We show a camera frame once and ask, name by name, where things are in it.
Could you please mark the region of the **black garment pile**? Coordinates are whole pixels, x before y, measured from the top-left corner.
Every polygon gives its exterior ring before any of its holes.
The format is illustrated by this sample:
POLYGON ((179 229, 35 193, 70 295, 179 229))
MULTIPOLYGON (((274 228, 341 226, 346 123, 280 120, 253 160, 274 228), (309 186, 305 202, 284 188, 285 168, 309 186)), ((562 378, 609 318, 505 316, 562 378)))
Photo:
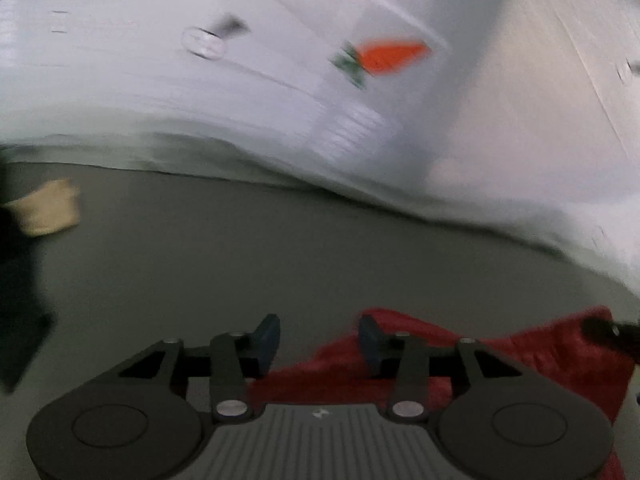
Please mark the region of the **black garment pile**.
POLYGON ((32 240, 6 206, 9 168, 1 159, 1 390, 11 394, 49 336, 54 315, 35 285, 32 240))

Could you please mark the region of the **beige garment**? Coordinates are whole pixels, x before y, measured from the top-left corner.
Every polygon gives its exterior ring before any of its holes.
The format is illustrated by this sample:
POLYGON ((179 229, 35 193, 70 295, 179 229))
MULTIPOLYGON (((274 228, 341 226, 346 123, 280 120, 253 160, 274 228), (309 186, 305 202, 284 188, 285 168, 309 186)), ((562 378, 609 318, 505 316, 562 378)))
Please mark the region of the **beige garment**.
POLYGON ((47 236, 78 226, 79 195, 80 189, 70 179, 50 180, 2 207, 14 215, 25 235, 47 236))

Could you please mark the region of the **white carrot-print curtain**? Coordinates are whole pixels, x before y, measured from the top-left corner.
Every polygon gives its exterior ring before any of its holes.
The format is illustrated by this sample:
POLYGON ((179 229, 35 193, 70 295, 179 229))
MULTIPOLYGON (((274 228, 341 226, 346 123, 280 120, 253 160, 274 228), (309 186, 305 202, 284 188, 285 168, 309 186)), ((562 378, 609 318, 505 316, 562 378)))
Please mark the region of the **white carrot-print curtain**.
POLYGON ((1 141, 302 181, 639 286, 639 0, 1 0, 1 141))

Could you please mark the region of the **red checkered shorts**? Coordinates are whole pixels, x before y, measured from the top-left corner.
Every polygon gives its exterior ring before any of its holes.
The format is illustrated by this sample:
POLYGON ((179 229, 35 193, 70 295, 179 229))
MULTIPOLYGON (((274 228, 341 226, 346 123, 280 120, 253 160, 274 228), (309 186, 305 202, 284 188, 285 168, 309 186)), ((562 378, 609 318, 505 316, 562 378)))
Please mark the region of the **red checkered shorts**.
MULTIPOLYGON (((461 337, 436 324, 393 311, 374 308, 371 315, 386 333, 409 333, 435 347, 452 347, 461 337)), ((634 361, 620 352, 598 346, 582 334, 580 324, 593 315, 613 321, 611 311, 596 307, 549 324, 482 342, 517 360, 534 372, 596 404, 610 422, 620 414, 634 361)), ((428 380, 427 407, 446 408, 452 400, 451 379, 428 380)), ((356 330, 317 349, 314 356, 294 366, 270 372, 248 387, 252 408, 265 404, 375 404, 382 408, 392 393, 393 379, 370 378, 358 344, 356 330)), ((429 479, 472 479, 466 471, 436 458, 437 476, 429 479)), ((628 479, 615 451, 593 479, 628 479)))

